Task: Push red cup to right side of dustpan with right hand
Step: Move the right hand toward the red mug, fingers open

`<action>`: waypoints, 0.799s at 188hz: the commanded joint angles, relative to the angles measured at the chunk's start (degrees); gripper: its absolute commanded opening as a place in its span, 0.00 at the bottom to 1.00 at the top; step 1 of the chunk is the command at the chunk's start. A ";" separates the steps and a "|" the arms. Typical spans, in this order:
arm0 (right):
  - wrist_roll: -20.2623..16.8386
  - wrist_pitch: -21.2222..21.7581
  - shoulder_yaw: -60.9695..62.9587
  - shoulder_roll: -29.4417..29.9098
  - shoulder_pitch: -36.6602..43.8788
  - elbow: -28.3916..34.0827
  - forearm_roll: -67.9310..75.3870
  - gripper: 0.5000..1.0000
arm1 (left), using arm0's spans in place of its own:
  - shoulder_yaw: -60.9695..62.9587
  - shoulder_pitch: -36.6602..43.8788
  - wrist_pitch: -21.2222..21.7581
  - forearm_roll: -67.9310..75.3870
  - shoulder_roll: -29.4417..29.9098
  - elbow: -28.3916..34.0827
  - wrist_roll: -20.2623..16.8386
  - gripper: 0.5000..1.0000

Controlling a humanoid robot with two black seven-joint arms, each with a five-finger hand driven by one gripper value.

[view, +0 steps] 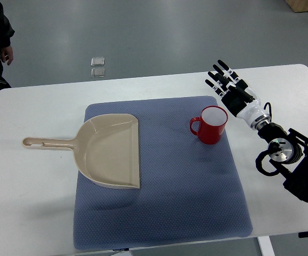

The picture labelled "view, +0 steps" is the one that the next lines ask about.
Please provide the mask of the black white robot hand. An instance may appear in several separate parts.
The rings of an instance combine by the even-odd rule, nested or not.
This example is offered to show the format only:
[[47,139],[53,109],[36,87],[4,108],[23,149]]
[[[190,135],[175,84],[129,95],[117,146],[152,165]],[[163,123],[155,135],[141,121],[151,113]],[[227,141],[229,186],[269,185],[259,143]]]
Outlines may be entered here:
[[221,98],[227,110],[236,118],[244,120],[253,130],[260,130],[271,123],[271,114],[261,105],[259,96],[248,83],[222,60],[213,65],[205,83]]

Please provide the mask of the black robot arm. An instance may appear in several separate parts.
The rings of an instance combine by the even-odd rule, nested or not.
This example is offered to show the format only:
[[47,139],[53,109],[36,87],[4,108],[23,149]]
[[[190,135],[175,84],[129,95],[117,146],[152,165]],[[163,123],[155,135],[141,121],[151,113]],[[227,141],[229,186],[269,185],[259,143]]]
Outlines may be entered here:
[[256,158],[258,172],[272,177],[281,174],[284,188],[308,203],[308,137],[294,129],[285,130],[269,119],[256,126],[258,135],[268,143]]

